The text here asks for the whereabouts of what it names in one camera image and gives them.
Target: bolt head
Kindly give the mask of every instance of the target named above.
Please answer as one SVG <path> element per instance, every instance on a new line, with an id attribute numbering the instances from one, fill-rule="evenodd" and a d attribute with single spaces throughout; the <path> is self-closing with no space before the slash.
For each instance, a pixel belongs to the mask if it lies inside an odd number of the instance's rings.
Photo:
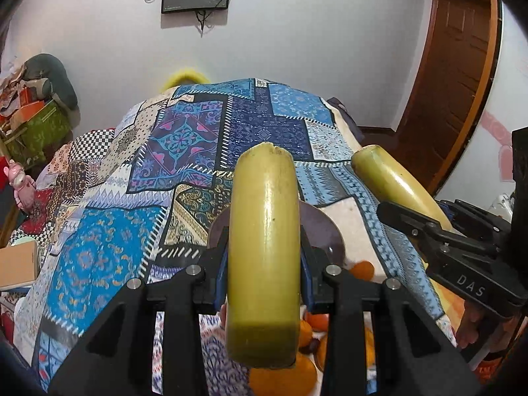
<path id="1" fill-rule="evenodd" d="M 387 278 L 385 284 L 391 290 L 398 290 L 401 287 L 400 280 L 397 278 Z"/>
<path id="2" fill-rule="evenodd" d="M 131 290 L 136 290 L 141 287 L 142 281 L 139 278 L 131 278 L 127 281 L 127 287 Z"/>
<path id="3" fill-rule="evenodd" d="M 197 276 L 200 272 L 202 272 L 202 267 L 200 265 L 189 265 L 185 269 L 185 272 L 190 276 Z"/>
<path id="4" fill-rule="evenodd" d="M 328 265 L 326 267 L 326 273 L 330 274 L 331 276 L 338 276 L 341 274 L 341 267 L 338 267 L 337 265 Z"/>

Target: orange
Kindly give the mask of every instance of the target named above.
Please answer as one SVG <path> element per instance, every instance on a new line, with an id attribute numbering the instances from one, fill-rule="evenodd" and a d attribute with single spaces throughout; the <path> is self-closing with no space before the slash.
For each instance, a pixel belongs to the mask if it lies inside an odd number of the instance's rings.
<path id="1" fill-rule="evenodd" d="M 357 279 L 370 281 L 374 277 L 374 265 L 363 260 L 350 268 L 349 272 Z"/>
<path id="2" fill-rule="evenodd" d="M 312 340 L 312 327 L 307 321 L 300 321 L 299 347 L 306 347 Z"/>
<path id="3" fill-rule="evenodd" d="M 328 332 L 328 314 L 304 313 L 304 319 L 310 324 L 315 332 Z"/>
<path id="4" fill-rule="evenodd" d="M 307 396 L 316 382 L 314 364 L 300 353 L 297 353 L 293 368 L 253 368 L 249 372 L 249 386 L 255 396 Z"/>
<path id="5" fill-rule="evenodd" d="M 325 360 L 326 360 L 326 345 L 328 343 L 328 338 L 325 335 L 321 339 L 321 344 L 319 349 L 313 358 L 315 359 L 315 365 L 317 368 L 324 372 L 325 370 Z M 366 367 L 372 366 L 376 363 L 376 352 L 374 351 L 374 334 L 369 328 L 365 328 L 365 350 L 366 350 Z"/>
<path id="6" fill-rule="evenodd" d="M 369 368 L 376 363 L 376 352 L 374 351 L 374 334 L 365 327 L 366 367 Z"/>
<path id="7" fill-rule="evenodd" d="M 327 343 L 328 343 L 328 337 L 327 335 L 325 335 L 321 339 L 321 343 L 319 345 L 319 349 L 317 353 L 315 353 L 315 356 L 313 356 L 313 358 L 315 359 L 315 364 L 321 372 L 324 372 L 325 370 L 326 344 Z"/>

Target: cardboard box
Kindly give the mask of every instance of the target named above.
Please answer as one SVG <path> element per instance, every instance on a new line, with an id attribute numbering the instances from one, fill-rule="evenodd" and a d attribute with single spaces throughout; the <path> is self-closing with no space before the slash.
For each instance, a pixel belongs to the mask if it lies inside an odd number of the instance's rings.
<path id="1" fill-rule="evenodd" d="M 0 248 L 0 291 L 33 283 L 39 273 L 35 241 Z"/>
<path id="2" fill-rule="evenodd" d="M 40 112 L 46 103 L 44 101 L 35 101 L 34 103 L 27 104 L 23 107 L 20 107 L 16 112 L 11 116 L 11 129 L 14 131 L 23 123 L 26 123 L 38 112 Z"/>
<path id="3" fill-rule="evenodd" d="M 34 103 L 36 99 L 36 89 L 34 87 L 25 87 L 19 92 L 18 97 L 20 98 L 20 106 Z"/>

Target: blanket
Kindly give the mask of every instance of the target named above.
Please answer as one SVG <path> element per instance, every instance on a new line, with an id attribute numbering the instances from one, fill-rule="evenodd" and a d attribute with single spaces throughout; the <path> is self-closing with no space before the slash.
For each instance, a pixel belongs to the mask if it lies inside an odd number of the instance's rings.
<path id="1" fill-rule="evenodd" d="M 350 166 L 360 147 L 325 100 L 259 79 L 185 85 L 137 104 L 115 129 L 62 147 L 37 180 L 31 219 L 14 240 L 38 242 L 40 274 L 15 317 L 14 343 L 41 386 L 130 278 L 170 278 L 196 263 L 229 205 L 233 170 L 269 141 L 293 156 L 299 196 L 340 229 L 345 266 L 371 261 L 399 278 L 453 341 L 450 322 L 407 238 L 382 225 L 377 201 Z M 200 317 L 210 394 L 250 394 L 248 370 L 225 352 L 217 316 Z M 163 313 L 152 389 L 162 393 Z"/>

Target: pink toy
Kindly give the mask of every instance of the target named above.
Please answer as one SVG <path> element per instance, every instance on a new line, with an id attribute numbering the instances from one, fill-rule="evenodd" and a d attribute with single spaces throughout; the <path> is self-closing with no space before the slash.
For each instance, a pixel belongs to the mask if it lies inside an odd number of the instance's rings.
<path id="1" fill-rule="evenodd" d="M 9 168 L 4 167 L 4 174 L 9 179 L 9 184 L 15 189 L 17 206 L 29 214 L 35 203 L 35 181 L 27 176 L 24 167 L 14 160 L 9 161 Z"/>

